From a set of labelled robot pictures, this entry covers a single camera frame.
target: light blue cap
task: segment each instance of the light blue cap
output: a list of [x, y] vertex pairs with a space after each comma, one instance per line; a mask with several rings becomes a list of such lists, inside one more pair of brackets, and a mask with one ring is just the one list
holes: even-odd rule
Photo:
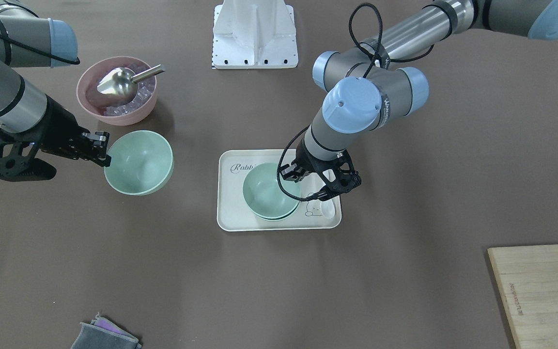
[[[77, 37], [73, 29], [62, 20], [48, 19], [51, 29], [51, 55], [75, 60], [77, 58]], [[51, 68], [70, 65], [51, 58]]]
[[337, 51], [326, 51], [319, 55], [314, 62], [314, 68], [311, 70], [311, 75], [314, 78], [314, 82], [324, 91], [328, 91], [324, 86], [324, 71], [326, 70], [326, 63], [332, 55], [339, 53]]
[[527, 36], [540, 40], [558, 39], [558, 0], [548, 4], [529, 29]]
[[410, 110], [405, 116], [416, 111], [417, 109], [423, 107], [423, 104], [428, 100], [430, 96], [430, 85], [428, 80], [419, 69], [407, 66], [406, 68], [399, 68], [397, 70], [403, 71], [408, 77], [410, 82], [410, 88], [412, 89], [412, 104], [410, 105]]
[[337, 132], [357, 133], [368, 128], [383, 105], [380, 91], [366, 78], [341, 79], [322, 104], [324, 121]]

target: towel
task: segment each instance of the towel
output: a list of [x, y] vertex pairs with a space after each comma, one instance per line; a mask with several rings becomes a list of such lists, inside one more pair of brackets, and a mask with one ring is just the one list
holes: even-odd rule
[[91, 323], [81, 323], [81, 332], [70, 349], [141, 349], [141, 344], [135, 336], [98, 314]]

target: wooden cutting board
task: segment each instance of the wooden cutting board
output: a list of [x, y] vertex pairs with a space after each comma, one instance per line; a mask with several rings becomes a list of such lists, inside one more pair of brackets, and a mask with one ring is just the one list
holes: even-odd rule
[[489, 248], [518, 349], [558, 349], [558, 245]]

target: gray cloth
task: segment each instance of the gray cloth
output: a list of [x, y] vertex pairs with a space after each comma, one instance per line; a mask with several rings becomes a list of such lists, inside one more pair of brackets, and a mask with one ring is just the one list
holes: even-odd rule
[[71, 349], [141, 349], [141, 344], [129, 333], [122, 335], [95, 325], [81, 323], [81, 332]]

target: mint green bowl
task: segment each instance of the mint green bowl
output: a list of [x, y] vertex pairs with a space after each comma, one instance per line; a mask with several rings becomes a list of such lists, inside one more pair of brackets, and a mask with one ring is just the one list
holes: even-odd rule
[[126, 195], [148, 195], [162, 188], [173, 173], [173, 151], [156, 132], [127, 133], [107, 151], [111, 165], [105, 168], [107, 183]]
[[[288, 193], [300, 196], [301, 184], [281, 179]], [[277, 164], [262, 163], [249, 171], [242, 184], [242, 196], [253, 213], [268, 221], [280, 221], [294, 212], [299, 204], [281, 192], [277, 184]]]

